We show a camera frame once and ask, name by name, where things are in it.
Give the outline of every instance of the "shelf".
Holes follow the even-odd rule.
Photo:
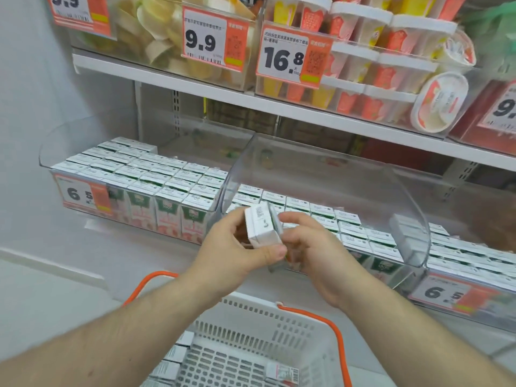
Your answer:
[[[441,155],[469,160],[509,171],[516,171],[516,157],[503,155],[490,150],[275,101],[256,96],[254,92],[238,92],[217,85],[175,76],[130,62],[101,56],[90,51],[74,49],[72,57],[75,70],[78,73],[81,72],[81,69],[98,71],[192,95],[199,96],[201,94],[209,99],[215,99],[254,110],[266,111],[277,116],[285,116],[299,121],[359,134],[361,136],[411,146],[413,148],[423,149],[424,151],[435,152]]]

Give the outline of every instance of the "left hand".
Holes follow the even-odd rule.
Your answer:
[[[250,272],[280,261],[287,252],[283,244],[246,250],[235,238],[245,228],[244,210],[235,209],[213,225],[197,258],[183,275],[209,294],[212,305],[236,290]]]

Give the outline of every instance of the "acrylic display bin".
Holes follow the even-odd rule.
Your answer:
[[[255,134],[251,139],[229,173],[221,197],[221,214],[228,210],[241,184],[357,214],[364,227],[392,233],[396,241],[391,228],[394,216],[404,216],[427,227],[419,208],[388,166],[277,137]],[[347,247],[355,258],[362,258],[372,274],[396,287],[424,264],[428,235],[422,243],[426,246],[424,253],[402,254],[401,263],[379,258],[376,267],[385,261],[385,269],[380,266],[376,271],[371,265],[374,259],[367,261],[369,254]]]
[[[203,24],[244,27],[237,35],[228,29],[228,38],[223,35],[220,38],[216,35],[214,37],[208,35],[209,33],[200,38],[202,29],[198,33],[199,38],[195,31],[195,38],[190,33],[191,40],[187,42],[195,49],[200,46],[222,46],[220,43],[225,42],[225,52],[223,56],[219,54],[216,61],[219,64],[226,63],[226,67],[182,56],[183,12],[187,8],[211,14],[206,18],[206,15],[193,12],[191,16],[195,18],[204,16]],[[112,3],[110,11],[112,19],[116,21],[113,34],[116,40],[69,29],[72,46],[235,90],[248,90],[254,85],[255,53],[261,32],[261,15],[249,19],[253,13],[240,1],[233,5],[226,0],[119,0]],[[190,19],[188,16],[185,19],[200,22],[197,18]],[[245,27],[248,27],[247,34],[243,33]],[[243,41],[247,43],[245,49],[242,48]],[[206,51],[199,54],[203,57],[212,55]]]
[[[463,240],[450,244],[432,234],[432,242],[444,248],[430,250],[428,273],[409,299],[516,332],[516,254],[510,252],[516,251],[516,195],[467,182],[451,185],[417,171],[394,171],[428,222]]]
[[[157,145],[159,155],[168,158],[176,157],[179,160],[219,168],[223,171],[229,171],[253,135],[251,131],[240,130],[216,122],[186,116],[174,117],[167,111],[153,112],[152,116],[145,119],[145,124],[141,127],[145,131],[144,142]],[[107,185],[102,179],[94,180],[84,175],[66,173],[51,168],[70,156],[115,137],[138,139],[137,115],[134,109],[115,110],[66,123],[53,130],[45,138],[40,149],[40,165],[50,169],[58,186],[57,192],[63,198],[63,205],[168,236],[200,243],[211,225],[218,219],[217,206],[220,192],[216,194],[213,198],[214,202],[205,212],[193,212],[188,210],[184,204],[176,204],[175,207],[165,204],[170,209],[175,209],[172,212],[175,218],[165,217],[163,220],[165,224],[160,227],[158,204],[152,195],[145,201],[142,197],[140,202],[145,206],[135,207],[137,203],[132,198],[137,199],[137,197],[129,196],[127,187],[121,185],[114,187]],[[192,223],[185,221],[185,215],[189,216]],[[186,227],[187,224],[197,227],[192,229]],[[193,236],[191,232],[199,232],[199,234]]]
[[[351,50],[346,50],[348,53],[333,71],[330,63],[335,64],[338,58],[333,51],[330,53],[318,89],[295,85],[297,90],[294,90],[292,83],[257,76],[256,93],[444,139],[489,81],[479,68],[460,73],[453,65],[442,61],[368,48],[352,42],[335,40],[334,47],[336,44]],[[388,64],[393,62],[391,58],[396,57],[403,58],[403,65],[407,66]],[[437,88],[439,84],[443,86],[442,95],[435,90],[436,84]],[[456,87],[461,87],[461,94],[450,94]],[[429,115],[428,103],[437,103],[432,109],[440,108],[441,113],[435,111]]]

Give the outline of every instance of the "finger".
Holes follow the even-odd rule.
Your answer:
[[[272,265],[285,258],[287,247],[285,245],[271,245],[246,252],[247,264],[251,270]]]
[[[324,228],[309,228],[304,225],[298,225],[295,228],[287,228],[281,234],[281,240],[284,243],[293,243],[295,245],[302,244],[305,247],[314,246],[321,236],[324,236],[322,231]]]
[[[229,230],[234,234],[236,232],[236,228],[245,221],[245,211],[245,207],[232,210],[218,222],[219,227]]]
[[[313,219],[306,213],[301,212],[282,212],[278,215],[280,221],[284,223],[294,223],[304,225],[305,227],[314,228],[316,230],[324,228],[317,220]]]

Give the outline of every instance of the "white price label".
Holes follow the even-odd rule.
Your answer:
[[[88,209],[97,209],[89,183],[61,175],[55,175],[55,179],[65,202]]]
[[[516,82],[507,87],[479,126],[516,135]]]
[[[184,55],[225,66],[224,52],[228,22],[220,16],[183,8]]]
[[[88,0],[50,0],[54,13],[68,19],[93,23]]]
[[[454,310],[454,305],[464,297],[472,286],[462,282],[429,275],[409,296],[410,299]]]
[[[256,73],[300,84],[308,43],[308,36],[265,28]]]

